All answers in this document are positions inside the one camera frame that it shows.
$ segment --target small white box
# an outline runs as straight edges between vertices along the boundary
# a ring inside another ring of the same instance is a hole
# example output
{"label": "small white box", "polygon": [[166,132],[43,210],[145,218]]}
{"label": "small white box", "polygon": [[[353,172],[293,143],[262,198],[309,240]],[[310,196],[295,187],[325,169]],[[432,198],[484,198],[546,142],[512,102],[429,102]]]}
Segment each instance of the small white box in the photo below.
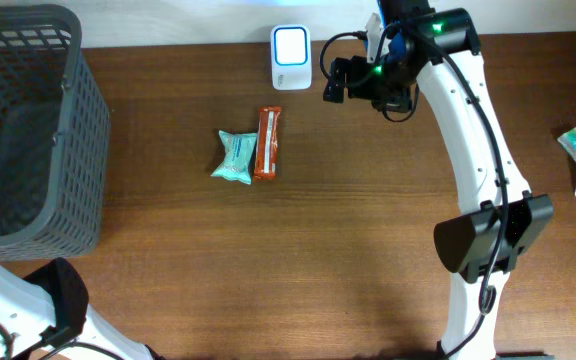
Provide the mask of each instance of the small white box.
{"label": "small white box", "polygon": [[272,85],[277,90],[307,89],[312,83],[310,32],[304,25],[277,25],[270,32]]}

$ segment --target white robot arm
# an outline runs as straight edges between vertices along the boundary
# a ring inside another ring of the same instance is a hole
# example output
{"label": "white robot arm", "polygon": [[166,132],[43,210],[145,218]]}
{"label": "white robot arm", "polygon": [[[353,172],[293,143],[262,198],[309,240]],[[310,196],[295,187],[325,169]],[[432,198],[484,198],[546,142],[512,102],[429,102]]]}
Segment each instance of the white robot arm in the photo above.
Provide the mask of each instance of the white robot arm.
{"label": "white robot arm", "polygon": [[[67,287],[79,286],[78,276],[73,276],[73,283],[62,282],[61,289],[55,293],[65,294]],[[73,298],[85,298],[85,288],[77,289],[78,294]],[[51,336],[47,329],[58,329],[59,309],[53,302],[53,296],[39,285],[33,285],[11,274],[0,266],[0,325],[13,338],[11,357],[19,356],[28,349],[44,348],[51,350],[52,346],[44,343]],[[85,305],[85,323],[83,331],[76,337],[76,341],[102,348],[117,355],[121,359],[152,360],[157,355],[147,346],[129,340],[118,332],[112,325],[104,320],[90,305]],[[0,334],[0,357],[6,352],[6,346]],[[82,347],[70,347],[60,351],[60,355],[70,359],[107,360],[108,356]]]}
{"label": "white robot arm", "polygon": [[[379,6],[383,31],[373,15],[366,32],[340,34],[324,45],[324,100],[343,103],[348,89],[349,98],[370,100],[387,120],[402,122],[414,114],[418,100],[413,105],[410,86],[417,83],[426,96],[450,155],[462,213],[435,227],[437,252],[452,273],[448,325],[438,356],[493,359],[501,291],[518,256],[552,217],[552,203],[547,195],[532,196],[510,155],[468,13],[436,13],[427,0],[381,0]],[[366,57],[337,58],[328,73],[325,51],[341,36],[367,40]],[[386,54],[387,38],[392,40]],[[407,111],[410,115],[400,121],[388,115]]]}

